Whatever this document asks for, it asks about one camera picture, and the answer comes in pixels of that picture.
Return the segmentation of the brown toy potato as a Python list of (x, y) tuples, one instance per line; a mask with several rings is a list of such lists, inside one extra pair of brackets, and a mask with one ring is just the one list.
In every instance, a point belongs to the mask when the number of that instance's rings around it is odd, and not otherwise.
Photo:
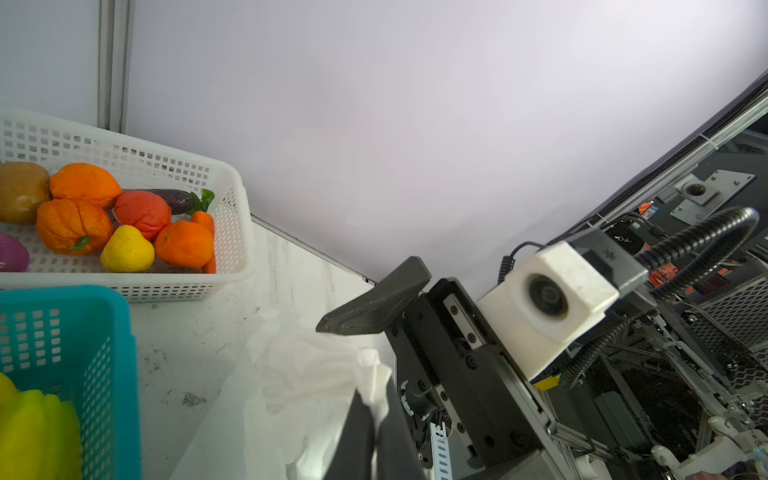
[(1, 164), (1, 221), (32, 225), (37, 210), (52, 199), (48, 171), (32, 162)]

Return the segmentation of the teal plastic basket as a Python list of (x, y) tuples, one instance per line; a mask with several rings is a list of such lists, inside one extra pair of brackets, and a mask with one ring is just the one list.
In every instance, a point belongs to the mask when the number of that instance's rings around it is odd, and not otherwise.
[(20, 390), (73, 405), (82, 478), (141, 478), (137, 346), (119, 293), (100, 286), (2, 292), (1, 371)]

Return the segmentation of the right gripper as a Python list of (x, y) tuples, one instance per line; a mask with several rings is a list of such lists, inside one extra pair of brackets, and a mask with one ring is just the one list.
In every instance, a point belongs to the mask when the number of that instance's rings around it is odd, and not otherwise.
[(556, 422), (455, 280), (410, 256), (371, 290), (325, 314), (318, 333), (386, 330), (420, 459), (437, 479), (466, 453), (475, 479), (572, 479)]

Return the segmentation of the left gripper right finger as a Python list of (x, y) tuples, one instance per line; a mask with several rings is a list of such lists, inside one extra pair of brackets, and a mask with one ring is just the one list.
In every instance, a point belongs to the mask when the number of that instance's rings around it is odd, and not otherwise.
[(426, 475), (412, 439), (398, 389), (390, 380), (386, 389), (389, 411), (381, 422), (376, 443), (376, 478), (425, 480)]

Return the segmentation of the white plastic basket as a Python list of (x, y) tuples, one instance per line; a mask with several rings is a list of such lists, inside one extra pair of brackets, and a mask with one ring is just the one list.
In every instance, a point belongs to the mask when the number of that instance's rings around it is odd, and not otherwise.
[(161, 260), (144, 273), (110, 273), (98, 254), (54, 253), (34, 226), (4, 223), (2, 233), (18, 239), (30, 253), (27, 272), (2, 273), (4, 290), (94, 285), (111, 288), (130, 302), (201, 300), (253, 272), (246, 191), (239, 173), (224, 162), (10, 107), (1, 110), (1, 159), (35, 163), (50, 174), (72, 163), (88, 163), (107, 170), (125, 190), (178, 189), (197, 195), (210, 191), (217, 261), (214, 274), (174, 268)]

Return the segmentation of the dark wrinkled toy eggplant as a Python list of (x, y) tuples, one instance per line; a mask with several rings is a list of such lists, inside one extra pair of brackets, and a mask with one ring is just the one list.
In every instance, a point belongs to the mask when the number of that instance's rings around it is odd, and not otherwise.
[(124, 191), (122, 197), (127, 196), (128, 200), (133, 200), (134, 198), (141, 199), (147, 194), (163, 199), (169, 206), (172, 215), (187, 214), (192, 216), (197, 212), (207, 212), (215, 198), (215, 193), (208, 189), (203, 189), (200, 195), (179, 189), (132, 189)]

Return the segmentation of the white plastic bag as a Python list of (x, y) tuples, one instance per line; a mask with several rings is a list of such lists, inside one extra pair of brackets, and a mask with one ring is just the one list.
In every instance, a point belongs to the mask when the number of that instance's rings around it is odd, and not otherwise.
[(381, 425), (394, 375), (386, 336), (318, 333), (317, 323), (294, 310), (258, 316), (172, 478), (320, 479), (354, 394)]

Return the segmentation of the red toy tomato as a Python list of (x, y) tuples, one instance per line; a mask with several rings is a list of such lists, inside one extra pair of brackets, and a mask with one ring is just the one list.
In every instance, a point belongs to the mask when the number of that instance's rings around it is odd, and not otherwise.
[(145, 239), (154, 242), (171, 223), (169, 205), (158, 195), (147, 191), (126, 191), (116, 200), (114, 213), (121, 225), (136, 228)]

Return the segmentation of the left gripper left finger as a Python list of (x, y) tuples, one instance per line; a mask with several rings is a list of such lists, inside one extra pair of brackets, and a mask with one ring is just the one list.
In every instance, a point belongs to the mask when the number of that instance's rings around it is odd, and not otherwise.
[(324, 480), (371, 480), (374, 447), (371, 409), (355, 392)]

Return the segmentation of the large yellow banana bunch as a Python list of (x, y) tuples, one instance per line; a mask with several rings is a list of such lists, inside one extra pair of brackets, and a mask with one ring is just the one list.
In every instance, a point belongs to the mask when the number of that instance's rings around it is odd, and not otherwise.
[(79, 479), (82, 455), (72, 403), (39, 390), (21, 391), (1, 376), (3, 479)]

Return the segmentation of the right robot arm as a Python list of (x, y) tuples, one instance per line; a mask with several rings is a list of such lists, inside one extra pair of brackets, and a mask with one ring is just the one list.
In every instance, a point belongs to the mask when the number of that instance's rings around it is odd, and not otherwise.
[[(645, 251), (601, 229), (542, 245), (524, 265), (512, 256), (497, 285), (473, 300), (453, 278), (433, 281), (416, 256), (372, 290), (327, 313), (317, 331), (385, 334), (398, 371), (380, 426), (355, 397), (327, 470), (330, 479), (447, 479), (457, 435), (477, 479), (763, 479), (767, 438), (749, 417), (767, 392), (734, 389), (699, 351), (672, 302), (713, 273), (759, 221), (733, 207)], [(636, 327), (697, 395), (708, 418), (698, 449), (679, 460), (652, 444), (646, 456), (608, 447), (562, 425), (540, 400), (545, 382), (570, 389)]]

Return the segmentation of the yellow toy lemon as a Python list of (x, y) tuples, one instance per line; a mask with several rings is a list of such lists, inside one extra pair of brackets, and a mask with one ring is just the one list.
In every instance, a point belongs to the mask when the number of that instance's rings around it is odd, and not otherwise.
[(111, 236), (100, 260), (112, 273), (140, 273), (153, 265), (155, 248), (137, 228), (123, 225)]

